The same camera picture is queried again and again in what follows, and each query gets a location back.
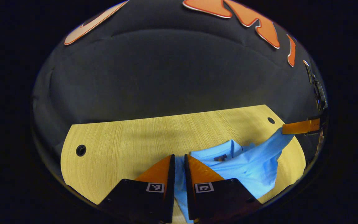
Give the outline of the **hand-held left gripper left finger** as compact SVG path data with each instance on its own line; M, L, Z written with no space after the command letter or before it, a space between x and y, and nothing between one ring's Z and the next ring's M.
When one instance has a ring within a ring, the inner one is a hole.
M129 224L172 223L175 155L158 161L135 180L122 179L98 209Z

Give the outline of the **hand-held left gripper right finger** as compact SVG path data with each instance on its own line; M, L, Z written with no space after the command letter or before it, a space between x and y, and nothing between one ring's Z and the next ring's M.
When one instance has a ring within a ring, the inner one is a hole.
M195 224L230 224L262 206L238 179L224 179L189 154L184 170L188 216Z

